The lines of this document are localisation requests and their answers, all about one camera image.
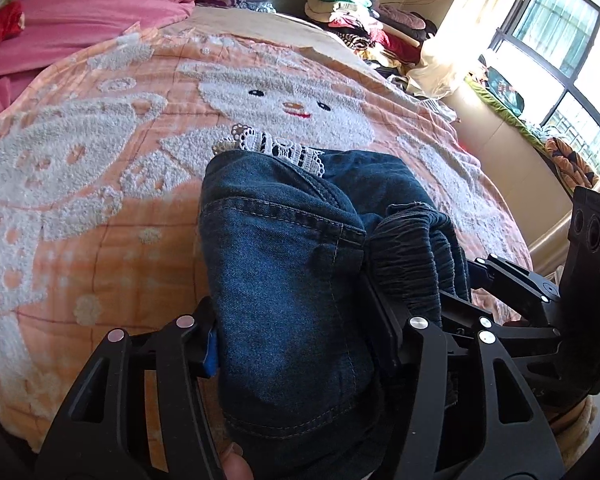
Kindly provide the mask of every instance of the red cloth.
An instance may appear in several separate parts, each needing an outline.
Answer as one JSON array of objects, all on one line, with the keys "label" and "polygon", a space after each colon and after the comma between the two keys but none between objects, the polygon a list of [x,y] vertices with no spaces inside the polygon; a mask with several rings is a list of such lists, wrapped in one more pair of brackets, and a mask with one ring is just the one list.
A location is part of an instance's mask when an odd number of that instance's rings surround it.
[{"label": "red cloth", "polygon": [[387,34],[384,30],[373,29],[369,33],[373,41],[377,41],[385,49],[393,52],[396,57],[404,63],[420,62],[420,48],[396,38],[393,34]]},{"label": "red cloth", "polygon": [[11,2],[0,9],[0,43],[22,32],[21,17],[22,5],[20,2]]}]

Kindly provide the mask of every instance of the jeans pocket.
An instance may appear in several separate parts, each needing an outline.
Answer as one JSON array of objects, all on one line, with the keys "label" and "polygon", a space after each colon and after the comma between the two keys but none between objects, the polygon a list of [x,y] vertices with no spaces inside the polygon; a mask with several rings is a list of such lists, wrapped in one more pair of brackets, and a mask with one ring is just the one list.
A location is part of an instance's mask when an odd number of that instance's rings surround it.
[{"label": "jeans pocket", "polygon": [[289,438],[351,410],[374,373],[352,296],[364,231],[232,197],[205,205],[200,234],[230,424]]}]

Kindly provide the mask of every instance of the pink blanket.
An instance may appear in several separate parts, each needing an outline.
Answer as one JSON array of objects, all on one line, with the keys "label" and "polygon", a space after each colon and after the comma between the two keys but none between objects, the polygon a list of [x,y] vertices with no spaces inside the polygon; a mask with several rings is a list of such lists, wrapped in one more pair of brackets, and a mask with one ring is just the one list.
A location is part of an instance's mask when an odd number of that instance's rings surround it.
[{"label": "pink blanket", "polygon": [[[0,112],[15,101],[40,69],[115,38],[136,22],[141,27],[165,27],[184,20],[195,0],[18,1],[24,9],[26,28],[0,44]],[[36,72],[21,74],[33,70]]]}]

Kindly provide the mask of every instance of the orange bedspread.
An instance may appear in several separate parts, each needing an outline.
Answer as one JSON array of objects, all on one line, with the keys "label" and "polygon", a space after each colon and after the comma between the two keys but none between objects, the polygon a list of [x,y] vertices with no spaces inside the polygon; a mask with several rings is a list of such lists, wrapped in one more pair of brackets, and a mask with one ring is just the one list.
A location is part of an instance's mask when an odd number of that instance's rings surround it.
[{"label": "orange bedspread", "polygon": [[[504,200],[453,128],[384,81],[310,48],[130,30],[49,67],[0,115],[8,431],[39,448],[111,328],[155,330],[205,295],[200,186],[212,143],[236,123],[400,156],[451,215],[469,258],[495,252],[530,265]],[[499,321],[512,317],[485,294],[475,299]]]}]

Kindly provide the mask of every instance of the white lace trim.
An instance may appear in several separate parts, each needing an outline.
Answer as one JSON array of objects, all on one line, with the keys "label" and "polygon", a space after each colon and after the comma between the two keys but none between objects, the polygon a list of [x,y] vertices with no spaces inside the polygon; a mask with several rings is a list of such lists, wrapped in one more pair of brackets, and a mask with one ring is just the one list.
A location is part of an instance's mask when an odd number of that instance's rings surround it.
[{"label": "white lace trim", "polygon": [[257,132],[244,124],[234,124],[231,128],[231,136],[217,140],[212,146],[214,155],[229,150],[265,153],[284,158],[315,176],[324,175],[324,164],[320,160],[320,155],[324,152],[308,148],[299,142],[273,137],[265,132]]}]

